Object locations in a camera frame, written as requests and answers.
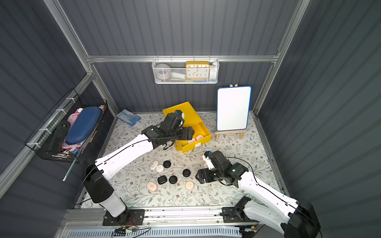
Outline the yellow drawer cabinet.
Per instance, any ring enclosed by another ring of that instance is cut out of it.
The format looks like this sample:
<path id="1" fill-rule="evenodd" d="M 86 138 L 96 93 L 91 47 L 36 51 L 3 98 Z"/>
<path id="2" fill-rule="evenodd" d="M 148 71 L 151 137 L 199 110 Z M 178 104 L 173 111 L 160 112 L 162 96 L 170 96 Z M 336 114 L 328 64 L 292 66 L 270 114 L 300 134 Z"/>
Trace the yellow drawer cabinet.
<path id="1" fill-rule="evenodd" d="M 194 129 L 194 132 L 196 132 L 196 126 L 202 122 L 199 115 L 196 113 L 195 109 L 192 107 L 190 102 L 184 102 L 169 108 L 166 108 L 163 110 L 164 116 L 167 116 L 169 113 L 174 113 L 177 110 L 182 111 L 184 114 L 183 119 L 184 127 L 192 127 Z M 195 146 L 188 143 L 188 140 L 186 141 L 176 141 L 176 150 L 181 151 L 183 153 L 186 153 L 188 151 L 191 151 L 192 149 L 195 149 Z"/>

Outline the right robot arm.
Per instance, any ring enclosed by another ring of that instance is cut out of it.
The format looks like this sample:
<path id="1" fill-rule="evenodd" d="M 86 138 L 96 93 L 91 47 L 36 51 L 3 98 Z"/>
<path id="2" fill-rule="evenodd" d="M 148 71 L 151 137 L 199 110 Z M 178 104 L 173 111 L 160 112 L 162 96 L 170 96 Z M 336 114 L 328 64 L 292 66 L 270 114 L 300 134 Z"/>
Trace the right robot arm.
<path id="1" fill-rule="evenodd" d="M 239 221 L 255 220 L 273 228 L 286 238 L 315 238 L 321 236 L 321 225 L 312 204 L 288 197 L 261 181 L 251 165 L 232 164 L 220 151 L 206 151 L 202 159 L 207 168 L 198 170 L 199 183 L 218 181 L 235 186 L 262 202 L 256 204 L 244 196 L 235 205 Z"/>

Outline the pink oval earphone case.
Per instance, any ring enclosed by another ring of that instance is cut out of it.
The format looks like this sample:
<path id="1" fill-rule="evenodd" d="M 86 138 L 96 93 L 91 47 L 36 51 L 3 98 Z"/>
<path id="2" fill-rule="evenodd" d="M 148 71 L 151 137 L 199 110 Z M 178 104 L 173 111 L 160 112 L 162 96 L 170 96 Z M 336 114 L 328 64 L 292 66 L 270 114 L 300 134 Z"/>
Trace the pink oval earphone case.
<path id="1" fill-rule="evenodd" d="M 157 191 L 157 184 L 154 182 L 149 182 L 147 184 L 147 188 L 149 191 L 155 192 L 155 191 Z"/>

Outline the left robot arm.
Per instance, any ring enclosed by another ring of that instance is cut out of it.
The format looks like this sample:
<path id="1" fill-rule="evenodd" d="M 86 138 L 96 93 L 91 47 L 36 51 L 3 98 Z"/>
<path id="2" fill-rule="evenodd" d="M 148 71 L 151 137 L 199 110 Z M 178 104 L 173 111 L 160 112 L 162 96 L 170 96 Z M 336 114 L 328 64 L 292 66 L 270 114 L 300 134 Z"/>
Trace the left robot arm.
<path id="1" fill-rule="evenodd" d="M 86 176 L 83 185 L 91 200 L 101 205 L 113 218 L 128 215 L 128 208 L 117 195 L 109 180 L 121 169 L 138 157 L 164 145 L 164 149 L 170 148 L 168 143 L 175 141 L 189 141 L 194 136 L 194 129 L 185 126 L 185 113 L 176 110 L 165 116 L 157 126 L 149 126 L 144 129 L 132 141 L 116 151 L 96 159 L 86 168 Z"/>

